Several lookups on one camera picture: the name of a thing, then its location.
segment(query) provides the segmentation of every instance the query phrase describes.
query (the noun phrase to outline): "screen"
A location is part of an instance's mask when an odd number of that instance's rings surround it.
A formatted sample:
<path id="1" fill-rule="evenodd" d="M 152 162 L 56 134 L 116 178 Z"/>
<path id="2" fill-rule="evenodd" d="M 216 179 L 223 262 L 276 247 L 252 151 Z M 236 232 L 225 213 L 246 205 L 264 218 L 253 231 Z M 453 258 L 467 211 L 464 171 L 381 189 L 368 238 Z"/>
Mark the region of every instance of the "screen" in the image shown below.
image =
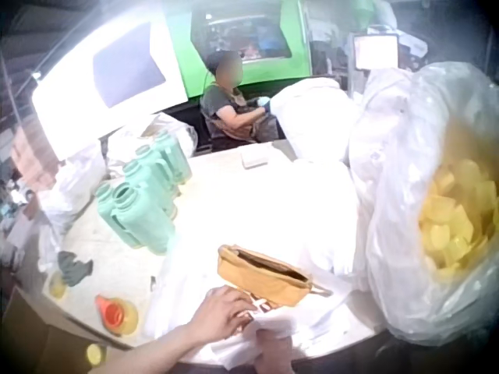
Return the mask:
<path id="1" fill-rule="evenodd" d="M 397 35 L 362 35 L 353 44 L 357 70 L 398 68 Z"/>

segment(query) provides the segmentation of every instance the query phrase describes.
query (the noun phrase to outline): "green machine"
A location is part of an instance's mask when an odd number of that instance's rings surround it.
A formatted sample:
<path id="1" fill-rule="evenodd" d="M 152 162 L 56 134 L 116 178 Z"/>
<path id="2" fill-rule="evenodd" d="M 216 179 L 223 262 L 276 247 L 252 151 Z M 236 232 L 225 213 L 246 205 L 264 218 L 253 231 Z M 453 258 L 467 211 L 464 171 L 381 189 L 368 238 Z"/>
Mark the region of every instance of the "green machine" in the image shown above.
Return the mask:
<path id="1" fill-rule="evenodd" d="M 203 60 L 216 50 L 240 52 L 243 85 L 310 76 L 300 0 L 185 0 L 164 7 L 189 98 L 213 80 Z"/>

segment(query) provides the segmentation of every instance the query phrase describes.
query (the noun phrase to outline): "yellow bottle cap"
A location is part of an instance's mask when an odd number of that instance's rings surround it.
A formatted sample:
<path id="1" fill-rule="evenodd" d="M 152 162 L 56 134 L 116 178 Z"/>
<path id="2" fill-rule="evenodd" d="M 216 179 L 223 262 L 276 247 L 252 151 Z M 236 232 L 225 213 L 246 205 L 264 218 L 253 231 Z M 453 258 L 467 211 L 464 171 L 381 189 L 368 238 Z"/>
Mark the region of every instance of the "yellow bottle cap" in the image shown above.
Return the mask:
<path id="1" fill-rule="evenodd" d="M 92 366 L 98 366 L 102 362 L 102 350 L 97 344 L 87 347 L 87 360 Z"/>

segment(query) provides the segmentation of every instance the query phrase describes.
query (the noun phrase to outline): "green bottle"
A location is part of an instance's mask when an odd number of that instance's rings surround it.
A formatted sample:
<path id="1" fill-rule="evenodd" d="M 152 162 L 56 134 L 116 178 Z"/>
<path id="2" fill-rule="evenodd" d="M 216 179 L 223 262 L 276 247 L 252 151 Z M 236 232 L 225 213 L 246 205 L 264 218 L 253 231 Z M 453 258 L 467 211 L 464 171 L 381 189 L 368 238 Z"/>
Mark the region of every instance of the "green bottle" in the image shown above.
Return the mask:
<path id="1" fill-rule="evenodd" d="M 159 132 L 153 148 L 161 153 L 163 160 L 173 170 L 173 177 L 177 183 L 183 184 L 193 176 L 187 157 L 176 136 L 169 134 L 167 130 Z"/>
<path id="2" fill-rule="evenodd" d="M 97 212 L 104 219 L 106 224 L 130 247 L 140 248 L 143 245 L 130 235 L 123 226 L 120 226 L 111 216 L 112 211 L 115 209 L 115 202 L 112 199 L 112 187 L 104 182 L 99 185 L 95 192 L 97 198 Z"/>
<path id="3" fill-rule="evenodd" d="M 152 253 L 163 255 L 175 244 L 172 220 L 143 189 L 123 182 L 116 187 L 112 197 L 116 206 L 113 218 Z"/>
<path id="4" fill-rule="evenodd" d="M 131 160 L 123 167 L 125 180 L 134 188 L 144 188 L 146 194 L 154 203 L 166 212 L 171 218 L 175 218 L 177 207 L 173 203 L 172 197 L 161 186 L 161 180 L 153 174 L 150 168 L 144 167 L 137 160 Z"/>
<path id="5" fill-rule="evenodd" d="M 149 166 L 157 179 L 161 181 L 163 188 L 170 194 L 172 199 L 180 195 L 179 187 L 175 183 L 172 170 L 163 160 L 161 154 L 153 150 L 150 146 L 141 146 L 135 151 L 137 160 L 145 166 Z"/>

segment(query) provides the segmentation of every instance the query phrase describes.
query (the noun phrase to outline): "box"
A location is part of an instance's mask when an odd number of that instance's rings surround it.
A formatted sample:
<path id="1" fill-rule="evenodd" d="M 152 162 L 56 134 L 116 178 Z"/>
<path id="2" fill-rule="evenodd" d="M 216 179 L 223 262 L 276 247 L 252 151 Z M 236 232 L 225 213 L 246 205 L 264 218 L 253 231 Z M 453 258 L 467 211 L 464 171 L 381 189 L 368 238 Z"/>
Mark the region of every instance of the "box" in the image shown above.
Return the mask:
<path id="1" fill-rule="evenodd" d="M 87 361 L 87 347 L 102 344 L 102 340 L 49 303 L 14 289 L 2 319 L 2 362 L 9 364 L 12 372 L 89 372 L 92 368 Z"/>

